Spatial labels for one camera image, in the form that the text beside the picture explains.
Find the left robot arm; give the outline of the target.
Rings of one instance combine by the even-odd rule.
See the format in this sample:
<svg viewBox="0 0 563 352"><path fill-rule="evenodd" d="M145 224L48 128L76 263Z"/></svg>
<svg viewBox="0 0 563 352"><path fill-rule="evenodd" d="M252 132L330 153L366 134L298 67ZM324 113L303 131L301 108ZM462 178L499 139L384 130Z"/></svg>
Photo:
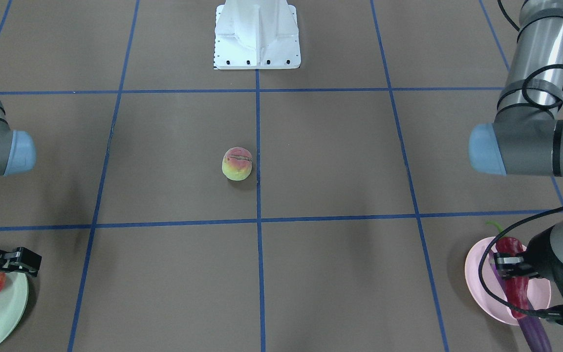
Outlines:
<svg viewBox="0 0 563 352"><path fill-rule="evenodd" d="M480 173L563 177L563 0L525 0L519 14L517 47L499 96L493 123L476 126L469 160ZM505 279L544 278L563 299L563 221L534 236L525 250L502 250L500 239L518 226L563 212L563 206L520 220L485 248L478 265L482 289L518 315L563 325L563 304L532 309L494 294L483 278L492 259Z"/></svg>

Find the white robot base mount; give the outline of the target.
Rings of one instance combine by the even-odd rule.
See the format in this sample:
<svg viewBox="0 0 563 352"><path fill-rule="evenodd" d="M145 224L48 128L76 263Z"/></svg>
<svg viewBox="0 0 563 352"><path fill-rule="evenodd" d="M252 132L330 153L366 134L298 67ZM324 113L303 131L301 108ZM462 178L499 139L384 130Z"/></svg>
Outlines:
<svg viewBox="0 0 563 352"><path fill-rule="evenodd" d="M297 69L299 19L285 0L227 0L215 10L213 69Z"/></svg>

